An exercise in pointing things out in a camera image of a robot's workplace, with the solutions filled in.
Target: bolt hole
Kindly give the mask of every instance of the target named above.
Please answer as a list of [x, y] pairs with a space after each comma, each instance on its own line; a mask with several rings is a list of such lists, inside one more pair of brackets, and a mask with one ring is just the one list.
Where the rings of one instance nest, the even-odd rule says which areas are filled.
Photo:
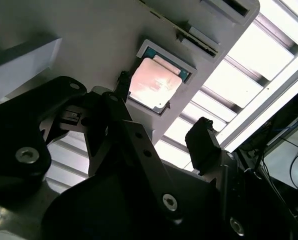
[[142, 139], [142, 138], [143, 138], [143, 135], [142, 135], [141, 133], [139, 133], [139, 132], [136, 132], [136, 133], [135, 133], [135, 136], [136, 136], [137, 138], [139, 138], [139, 139]]
[[110, 98], [111, 98], [112, 100], [114, 100], [115, 102], [118, 101], [118, 98], [117, 98], [116, 96], [114, 96], [114, 95], [110, 95]]
[[81, 119], [81, 124], [85, 127], [90, 126], [91, 125], [91, 118], [90, 117], [84, 117], [83, 119]]
[[166, 199], [166, 202], [170, 205], [170, 206], [173, 206], [175, 203], [174, 203], [174, 201], [172, 200], [172, 199], [170, 199], [170, 198], [167, 198]]
[[148, 158], [150, 158], [151, 156], [152, 156], [152, 154], [151, 154], [151, 152], [150, 151], [148, 151], [148, 150], [143, 150], [143, 154], [146, 156], [146, 157], [148, 157]]
[[32, 151], [23, 151], [21, 152], [21, 157], [33, 158], [34, 153]]
[[70, 83], [70, 87], [72, 87], [73, 89], [79, 89], [79, 85], [75, 84], [75, 83]]

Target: screw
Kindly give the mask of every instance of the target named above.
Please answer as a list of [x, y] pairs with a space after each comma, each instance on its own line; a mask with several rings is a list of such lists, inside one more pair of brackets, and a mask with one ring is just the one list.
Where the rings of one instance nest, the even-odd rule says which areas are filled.
[[230, 152], [227, 152], [227, 155], [228, 155], [228, 157], [231, 158], [231, 159], [234, 159], [234, 158], [235, 158], [234, 155], [232, 155]]
[[243, 237], [245, 235], [245, 231], [243, 229], [243, 226], [233, 217], [230, 218], [230, 225], [232, 229], [240, 236]]
[[163, 204], [167, 207], [168, 210], [171, 212], [174, 212], [177, 210], [178, 203], [177, 200], [174, 198], [174, 196], [166, 193], [162, 197]]
[[75, 83], [70, 83], [70, 87], [72, 87], [73, 89], [79, 89], [79, 85], [75, 84]]
[[39, 152], [33, 147], [22, 147], [15, 153], [15, 158], [23, 164], [33, 164], [39, 159]]
[[110, 98], [116, 102], [118, 101], [118, 98], [116, 98], [114, 95], [110, 95]]

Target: black cable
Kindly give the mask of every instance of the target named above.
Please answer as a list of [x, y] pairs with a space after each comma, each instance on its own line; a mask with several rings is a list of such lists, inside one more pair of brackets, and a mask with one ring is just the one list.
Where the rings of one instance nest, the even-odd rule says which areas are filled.
[[286, 141], [287, 143], [290, 143], [290, 144], [292, 144], [292, 145], [294, 145], [295, 147], [298, 148], [298, 145], [294, 144], [293, 142], [291, 142], [291, 141], [289, 141], [289, 140], [287, 140], [287, 139], [285, 139], [283, 137], [279, 137], [279, 139], [282, 139], [282, 140]]
[[267, 175], [268, 175], [269, 182], [270, 182], [270, 184], [271, 184], [272, 189], [275, 191], [275, 193], [277, 194], [277, 196], [282, 200], [282, 202], [283, 202], [284, 204], [286, 204], [286, 203], [285, 203], [285, 200], [282, 198], [282, 196], [280, 195], [278, 189], [277, 189], [276, 186], [274, 185], [273, 180], [271, 179], [271, 176], [270, 176], [270, 174], [269, 174], [268, 167], [267, 167], [267, 165], [265, 164], [265, 160], [264, 160], [264, 158], [262, 158], [262, 163], [263, 163], [263, 170], [264, 170], [264, 171], [267, 173]]
[[290, 164], [290, 168], [289, 168], [289, 176], [290, 176], [290, 179], [291, 179], [291, 182], [292, 184], [295, 186], [295, 188], [298, 190], [298, 187], [297, 185], [295, 184], [294, 180], [293, 180], [293, 175], [292, 175], [292, 170], [293, 170], [293, 165], [295, 163], [295, 161], [297, 160], [298, 158], [298, 155], [295, 156], [295, 158], [292, 160], [291, 164]]
[[258, 155], [258, 159], [254, 165], [254, 170], [256, 171], [258, 168], [259, 168], [259, 165], [260, 165], [260, 162], [262, 160], [262, 158], [264, 158], [264, 155], [265, 155], [265, 150], [266, 150], [266, 147], [267, 147], [267, 143], [269, 142], [270, 140], [270, 134], [272, 133], [273, 131], [273, 128], [274, 128], [274, 123], [276, 121], [276, 117], [277, 115], [275, 115], [271, 121], [271, 126], [269, 127], [268, 129], [268, 133], [267, 135], [265, 136], [265, 141], [263, 142], [263, 147]]

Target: cable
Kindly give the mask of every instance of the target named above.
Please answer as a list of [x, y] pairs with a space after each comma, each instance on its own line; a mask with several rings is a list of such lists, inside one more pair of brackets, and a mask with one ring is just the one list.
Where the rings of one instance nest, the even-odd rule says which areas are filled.
[[264, 158], [262, 158], [262, 163], [263, 163], [263, 170], [264, 170], [264, 171], [267, 173], [267, 175], [268, 175], [269, 183], [270, 183], [272, 189], [275, 191], [275, 193], [276, 193], [277, 196], [280, 198], [280, 200], [281, 200], [284, 204], [286, 204], [285, 200], [284, 200], [283, 197], [280, 195], [278, 189], [276, 188], [276, 186], [274, 185], [274, 183], [273, 183], [273, 181], [272, 181], [272, 179], [271, 179], [271, 176], [270, 176], [270, 174], [269, 174], [269, 170], [268, 170], [268, 167], [267, 167], [267, 165], [266, 165], [266, 163], [265, 163]]
[[275, 121], [276, 121], [276, 117], [277, 117], [277, 115], [275, 115], [275, 116], [273, 117], [273, 119], [272, 119], [272, 121], [271, 121], [271, 126], [269, 127], [268, 132], [267, 132], [267, 134], [266, 134], [266, 136], [265, 136], [265, 141], [263, 142], [263, 147], [262, 147], [262, 149], [261, 149], [261, 151], [260, 151], [260, 153], [259, 153], [258, 159], [257, 159], [257, 161], [256, 161], [256, 163], [255, 163], [255, 165], [254, 165], [254, 170], [255, 170], [255, 171], [259, 168], [260, 162], [261, 162], [261, 160], [264, 158], [264, 154], [265, 154], [265, 150], [266, 150], [266, 147], [267, 147], [267, 143], [268, 143], [269, 140], [270, 140], [270, 134], [271, 134], [272, 131], [273, 131], [273, 127], [274, 127], [274, 123], [275, 123]]
[[287, 140], [287, 139], [285, 139], [285, 138], [283, 138], [283, 137], [278, 137], [278, 138], [279, 138], [279, 139], [282, 139], [282, 140], [286, 141], [287, 143], [290, 143], [290, 144], [292, 144], [292, 145], [294, 145], [295, 147], [298, 148], [298, 145], [294, 144], [293, 142], [291, 142], [291, 141], [289, 141], [289, 140]]
[[284, 128], [274, 129], [273, 131], [280, 132], [280, 131], [283, 131], [283, 130], [286, 130], [286, 129], [294, 129], [296, 127], [298, 127], [298, 121], [295, 122], [294, 125], [292, 125], [292, 126], [287, 126], [287, 127], [284, 127]]
[[295, 186], [295, 188], [298, 190], [298, 186], [295, 184], [294, 180], [293, 180], [293, 175], [292, 175], [292, 170], [293, 170], [293, 165], [295, 163], [295, 161], [297, 160], [298, 155], [295, 156], [295, 158], [292, 160], [291, 164], [290, 164], [290, 168], [289, 168], [289, 176], [291, 179], [292, 184]]

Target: black metal bracket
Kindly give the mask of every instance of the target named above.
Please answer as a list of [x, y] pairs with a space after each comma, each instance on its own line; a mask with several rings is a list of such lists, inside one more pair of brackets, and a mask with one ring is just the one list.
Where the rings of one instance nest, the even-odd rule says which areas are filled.
[[0, 192], [19, 191], [23, 185], [27, 191], [42, 182], [51, 164], [46, 139], [53, 121], [47, 124], [48, 118], [86, 91], [62, 76], [0, 105]]

